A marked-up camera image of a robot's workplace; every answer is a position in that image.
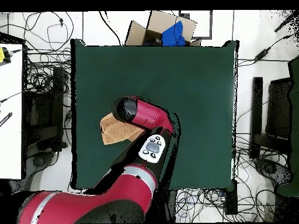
blue cloth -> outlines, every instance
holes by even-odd
[[[183,24],[181,21],[175,23],[172,27],[162,33],[163,46],[184,46],[186,44],[182,36]]]

red robot arm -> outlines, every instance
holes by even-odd
[[[113,106],[116,119],[146,131],[85,195],[41,191],[23,203],[18,223],[141,223],[148,212],[169,148],[168,113],[135,96]]]

black cable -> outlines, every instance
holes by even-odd
[[[253,63],[251,63],[251,64],[238,65],[238,67],[253,65],[253,64],[255,64],[256,62],[257,62],[257,61],[254,61],[254,62],[253,62]]]
[[[256,195],[255,195],[255,206],[256,206],[256,210],[258,212],[258,215],[259,217],[263,220],[263,222],[267,222],[267,220],[263,219],[263,217],[260,215],[260,212],[259,212],[259,207],[258,207],[258,195],[264,191],[269,191],[271,193],[273,193],[275,195],[275,193],[271,190],[268,190],[268,189],[263,189],[263,190],[260,190]]]
[[[103,22],[106,24],[106,26],[112,31],[112,33],[114,33],[114,35],[117,37],[118,41],[119,41],[119,45],[121,46],[121,42],[119,37],[117,36],[117,34],[112,30],[112,28],[108,25],[108,23],[104,20],[102,13],[99,11],[100,13],[100,17],[102,18]]]
[[[53,163],[53,164],[51,164],[51,165],[49,165],[49,167],[50,167],[50,166],[53,166],[53,165],[55,165],[55,164],[57,163],[57,161],[58,161],[58,157],[59,157],[59,154],[60,154],[60,153],[58,152],[58,153],[57,153],[56,162],[55,162],[55,163]]]
[[[240,117],[238,117],[238,119],[237,119],[237,121],[236,121],[236,124],[238,123],[239,119],[240,119],[243,115],[245,115],[246,113],[250,112],[251,110],[252,110],[252,108],[249,109],[248,111],[244,112]]]
[[[9,13],[7,14],[7,34],[9,35]]]
[[[296,33],[298,32],[295,32],[293,34],[290,34],[290,35],[286,35],[282,38],[280,38],[279,40],[277,40],[275,43],[273,43],[270,47],[268,47],[267,49],[264,49],[262,50],[257,56],[255,56],[254,58],[254,62],[251,63],[251,64],[246,64],[246,65],[241,65],[243,62],[241,62],[240,64],[238,64],[238,67],[242,67],[242,66],[249,66],[249,65],[253,65],[255,64],[256,62],[260,61],[263,57],[265,57],[268,53],[269,53],[269,50],[275,45],[277,44],[280,40],[284,40],[284,39],[288,39],[290,38],[291,36],[295,35]]]
[[[24,91],[22,91],[22,92],[16,93],[16,94],[14,94],[14,95],[12,95],[12,96],[9,96],[9,97],[6,98],[6,99],[0,100],[0,103],[3,103],[3,102],[5,102],[5,101],[9,100],[11,97],[14,97],[14,96],[19,95],[19,94],[24,93],[24,92],[27,92],[27,90],[24,90]]]

dark green table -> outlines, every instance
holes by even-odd
[[[234,41],[221,48],[88,47],[72,40],[76,188],[95,186],[128,145],[104,145],[99,128],[125,95],[149,99],[180,118],[171,188],[231,186],[236,47]]]

electrical wire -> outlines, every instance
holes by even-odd
[[[115,31],[113,31],[113,29],[108,25],[108,23],[104,20],[102,13],[99,11],[100,13],[100,17],[102,18],[103,22],[106,24],[106,26],[112,31],[112,33],[114,33],[114,35],[117,37],[117,40],[119,41],[119,45],[121,46],[121,42],[119,37],[117,36],[117,34],[115,33]]]
[[[248,111],[244,112],[240,117],[238,117],[238,119],[237,119],[237,121],[236,121],[236,124],[238,123],[239,119],[240,119],[242,116],[244,116],[246,113],[250,112],[251,110],[252,110],[252,108],[250,108]]]
[[[298,32],[295,32],[295,33],[293,33],[293,34],[286,35],[286,36],[280,38],[280,39],[277,40],[275,43],[273,43],[270,47],[268,47],[267,49],[264,49],[263,51],[261,51],[257,56],[255,56],[255,58],[253,59],[253,60],[254,60],[253,63],[251,63],[251,64],[241,65],[242,63],[246,62],[246,61],[243,61],[243,62],[241,62],[240,64],[238,64],[238,67],[250,66],[250,65],[255,64],[255,63],[258,62],[258,61],[261,61],[262,58],[268,54],[269,50],[270,50],[275,44],[277,44],[277,43],[280,42],[281,40],[290,38],[291,36],[295,35],[296,33],[298,33]]]

